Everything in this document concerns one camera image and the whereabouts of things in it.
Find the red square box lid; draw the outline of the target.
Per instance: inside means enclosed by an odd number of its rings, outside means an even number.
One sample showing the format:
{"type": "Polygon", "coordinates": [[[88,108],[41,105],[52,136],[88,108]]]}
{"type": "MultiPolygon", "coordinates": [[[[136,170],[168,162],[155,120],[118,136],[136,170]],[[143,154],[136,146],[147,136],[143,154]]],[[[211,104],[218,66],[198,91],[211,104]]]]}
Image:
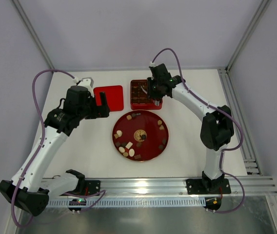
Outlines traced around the red square box lid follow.
{"type": "Polygon", "coordinates": [[[94,89],[97,106],[102,104],[100,93],[104,92],[107,99],[107,104],[111,112],[118,112],[124,109],[123,87],[121,85],[102,86],[94,89]]]}

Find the red square chocolate box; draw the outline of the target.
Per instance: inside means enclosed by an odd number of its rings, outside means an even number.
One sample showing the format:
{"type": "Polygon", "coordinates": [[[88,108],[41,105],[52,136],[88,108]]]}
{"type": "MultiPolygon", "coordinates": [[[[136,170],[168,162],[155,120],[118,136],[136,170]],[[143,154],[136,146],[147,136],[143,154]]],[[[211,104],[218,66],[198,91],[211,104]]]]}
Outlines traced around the red square chocolate box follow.
{"type": "Polygon", "coordinates": [[[162,101],[159,106],[155,106],[154,103],[147,97],[147,95],[141,90],[140,86],[143,86],[147,91],[146,79],[135,79],[130,82],[130,106],[132,110],[160,110],[162,108],[162,101]]]}

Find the steel tongs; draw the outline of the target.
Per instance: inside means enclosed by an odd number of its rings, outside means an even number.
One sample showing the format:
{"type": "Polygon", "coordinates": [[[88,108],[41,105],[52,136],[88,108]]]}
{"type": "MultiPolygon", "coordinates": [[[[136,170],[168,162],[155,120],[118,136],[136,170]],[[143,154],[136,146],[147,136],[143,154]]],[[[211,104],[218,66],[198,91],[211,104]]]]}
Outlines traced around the steel tongs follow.
{"type": "MultiPolygon", "coordinates": [[[[144,89],[143,86],[140,86],[141,90],[147,95],[148,97],[148,92],[144,89]]],[[[155,99],[151,99],[151,101],[154,103],[155,106],[159,106],[160,101],[159,100],[155,100],[155,99]]]]}

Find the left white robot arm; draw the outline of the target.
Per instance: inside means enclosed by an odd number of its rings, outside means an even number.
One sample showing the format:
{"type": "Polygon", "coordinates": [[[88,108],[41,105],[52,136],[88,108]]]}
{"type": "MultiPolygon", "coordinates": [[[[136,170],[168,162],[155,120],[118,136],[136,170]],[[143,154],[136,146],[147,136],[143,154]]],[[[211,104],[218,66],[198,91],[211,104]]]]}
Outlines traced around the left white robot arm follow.
{"type": "Polygon", "coordinates": [[[13,208],[18,207],[32,216],[38,216],[54,197],[65,193],[86,194],[85,175],[73,169],[65,171],[52,182],[43,184],[41,181],[58,149],[82,120],[109,117],[106,94],[101,92],[98,97],[100,106],[87,88],[71,86],[63,107],[48,113],[42,136],[27,160],[10,180],[0,182],[0,193],[13,208]]]}

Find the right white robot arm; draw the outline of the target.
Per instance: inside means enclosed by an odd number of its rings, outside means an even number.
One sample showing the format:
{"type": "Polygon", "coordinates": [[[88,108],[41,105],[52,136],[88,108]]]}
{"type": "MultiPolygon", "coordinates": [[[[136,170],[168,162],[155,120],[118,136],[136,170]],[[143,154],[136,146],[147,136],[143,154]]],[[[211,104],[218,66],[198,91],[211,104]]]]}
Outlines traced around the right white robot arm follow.
{"type": "Polygon", "coordinates": [[[171,76],[164,64],[150,63],[152,76],[147,78],[147,95],[158,101],[168,96],[186,106],[201,121],[200,140],[206,147],[206,162],[201,179],[191,179],[191,189],[198,192],[217,193],[225,183],[221,171],[221,153],[227,148],[234,135],[231,110],[227,105],[213,109],[195,92],[185,88],[185,80],[171,76]]]}

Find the white heart chocolate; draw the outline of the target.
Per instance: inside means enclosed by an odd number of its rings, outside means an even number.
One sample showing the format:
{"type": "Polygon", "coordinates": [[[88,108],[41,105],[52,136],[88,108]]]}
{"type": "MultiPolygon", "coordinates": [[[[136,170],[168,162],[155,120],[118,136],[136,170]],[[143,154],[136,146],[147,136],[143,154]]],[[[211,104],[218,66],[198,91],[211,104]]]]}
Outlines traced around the white heart chocolate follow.
{"type": "Polygon", "coordinates": [[[122,131],[118,130],[118,131],[117,131],[117,135],[118,135],[119,137],[122,136],[122,131]]]}

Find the white rectangular chocolate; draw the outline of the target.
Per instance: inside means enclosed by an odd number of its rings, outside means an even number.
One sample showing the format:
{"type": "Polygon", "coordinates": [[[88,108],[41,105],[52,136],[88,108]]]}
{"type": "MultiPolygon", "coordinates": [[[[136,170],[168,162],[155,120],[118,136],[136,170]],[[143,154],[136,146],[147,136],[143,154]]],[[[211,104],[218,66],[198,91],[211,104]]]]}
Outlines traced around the white rectangular chocolate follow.
{"type": "Polygon", "coordinates": [[[128,142],[125,146],[125,148],[130,149],[132,147],[133,143],[132,142],[128,142]]]}

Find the white spiral round chocolate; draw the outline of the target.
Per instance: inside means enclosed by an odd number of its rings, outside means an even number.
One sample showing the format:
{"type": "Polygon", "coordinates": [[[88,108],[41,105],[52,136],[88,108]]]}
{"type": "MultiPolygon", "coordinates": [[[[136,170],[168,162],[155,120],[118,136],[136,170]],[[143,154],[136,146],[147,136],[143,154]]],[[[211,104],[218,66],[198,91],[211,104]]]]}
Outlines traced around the white spiral round chocolate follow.
{"type": "Polygon", "coordinates": [[[125,149],[123,147],[119,147],[119,151],[123,153],[125,152],[125,149]]]}

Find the white oval chocolate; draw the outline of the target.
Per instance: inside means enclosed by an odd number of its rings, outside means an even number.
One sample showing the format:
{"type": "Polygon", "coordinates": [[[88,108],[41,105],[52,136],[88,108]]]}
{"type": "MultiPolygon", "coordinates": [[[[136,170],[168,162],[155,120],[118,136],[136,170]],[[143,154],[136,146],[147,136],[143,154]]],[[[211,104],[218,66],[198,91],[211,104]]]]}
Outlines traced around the white oval chocolate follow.
{"type": "Polygon", "coordinates": [[[129,150],[129,156],[133,157],[135,155],[135,150],[134,149],[130,149],[129,150]]]}

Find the round red lacquer plate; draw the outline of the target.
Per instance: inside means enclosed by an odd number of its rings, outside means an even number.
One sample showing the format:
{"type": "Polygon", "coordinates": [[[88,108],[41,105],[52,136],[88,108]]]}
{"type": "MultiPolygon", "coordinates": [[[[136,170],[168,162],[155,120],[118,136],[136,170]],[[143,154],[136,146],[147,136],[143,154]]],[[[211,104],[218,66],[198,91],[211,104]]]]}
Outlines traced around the round red lacquer plate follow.
{"type": "Polygon", "coordinates": [[[169,141],[169,130],[157,114],[135,110],[116,121],[112,129],[112,141],[124,158],[145,162],[163,153],[169,141]]]}

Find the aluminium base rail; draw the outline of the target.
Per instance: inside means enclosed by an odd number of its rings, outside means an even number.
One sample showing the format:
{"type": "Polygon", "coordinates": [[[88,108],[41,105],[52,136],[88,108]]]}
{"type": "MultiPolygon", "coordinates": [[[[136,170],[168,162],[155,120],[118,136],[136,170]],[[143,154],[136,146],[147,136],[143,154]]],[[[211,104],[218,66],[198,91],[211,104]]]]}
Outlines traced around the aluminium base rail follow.
{"type": "MultiPolygon", "coordinates": [[[[247,196],[277,195],[277,186],[271,176],[239,176],[238,180],[228,179],[231,195],[241,195],[241,186],[247,196]]],[[[160,178],[99,178],[100,187],[109,195],[143,194],[143,195],[187,195],[188,189],[193,186],[186,177],[160,178]]]]}

